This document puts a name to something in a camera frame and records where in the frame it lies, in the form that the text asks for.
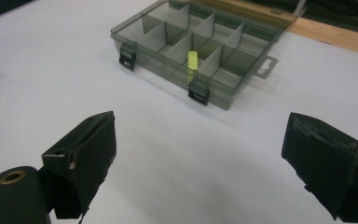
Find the yellow block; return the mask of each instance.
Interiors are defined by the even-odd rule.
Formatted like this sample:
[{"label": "yellow block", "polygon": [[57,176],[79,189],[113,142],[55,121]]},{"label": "yellow block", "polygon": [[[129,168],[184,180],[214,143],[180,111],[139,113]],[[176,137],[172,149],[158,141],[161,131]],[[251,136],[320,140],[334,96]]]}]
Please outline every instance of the yellow block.
[{"label": "yellow block", "polygon": [[188,52],[187,66],[188,66],[188,76],[187,76],[187,84],[188,84],[190,83],[191,80],[193,80],[194,71],[197,71],[197,69],[199,69],[199,54],[196,51],[191,50]]}]

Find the plastic organizer box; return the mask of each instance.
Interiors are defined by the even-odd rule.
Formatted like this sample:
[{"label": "plastic organizer box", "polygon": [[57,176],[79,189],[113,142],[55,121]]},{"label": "plastic organizer box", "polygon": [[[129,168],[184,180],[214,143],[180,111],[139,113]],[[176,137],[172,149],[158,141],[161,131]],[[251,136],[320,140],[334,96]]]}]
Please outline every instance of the plastic organizer box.
[{"label": "plastic organizer box", "polygon": [[160,0],[111,37],[130,70],[137,63],[199,103],[229,109],[248,77],[268,76],[278,60],[267,52],[295,19],[238,1]]}]

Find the box latch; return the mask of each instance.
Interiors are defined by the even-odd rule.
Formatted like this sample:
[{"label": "box latch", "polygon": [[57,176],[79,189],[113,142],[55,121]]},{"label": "box latch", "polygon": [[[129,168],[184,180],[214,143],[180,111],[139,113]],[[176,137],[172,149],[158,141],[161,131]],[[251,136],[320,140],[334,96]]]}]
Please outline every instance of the box latch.
[{"label": "box latch", "polygon": [[122,46],[120,48],[120,57],[119,57],[118,61],[124,67],[133,71],[133,68],[135,67],[135,62],[136,62],[136,53],[134,53],[132,50]]},{"label": "box latch", "polygon": [[210,91],[205,86],[197,85],[193,80],[188,84],[188,96],[196,102],[207,105],[209,101]]}]

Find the white surface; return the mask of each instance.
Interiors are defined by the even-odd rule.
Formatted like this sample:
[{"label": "white surface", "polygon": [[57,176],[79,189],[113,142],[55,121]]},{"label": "white surface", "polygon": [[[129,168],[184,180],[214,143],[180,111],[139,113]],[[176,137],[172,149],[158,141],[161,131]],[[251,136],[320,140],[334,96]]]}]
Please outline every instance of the white surface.
[{"label": "white surface", "polygon": [[[0,172],[114,110],[117,158],[84,223],[341,223],[281,158],[289,113],[358,139],[358,54],[286,34],[228,111],[118,63],[110,29],[153,1],[39,0],[0,17]],[[53,223],[77,223],[55,220]]]}]

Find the wooden board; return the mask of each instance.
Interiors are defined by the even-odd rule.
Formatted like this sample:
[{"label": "wooden board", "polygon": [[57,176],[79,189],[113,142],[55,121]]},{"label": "wooden board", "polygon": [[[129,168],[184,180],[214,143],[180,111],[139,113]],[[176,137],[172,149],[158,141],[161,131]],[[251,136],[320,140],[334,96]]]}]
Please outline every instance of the wooden board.
[{"label": "wooden board", "polygon": [[325,23],[298,18],[291,33],[358,52],[358,33]]}]

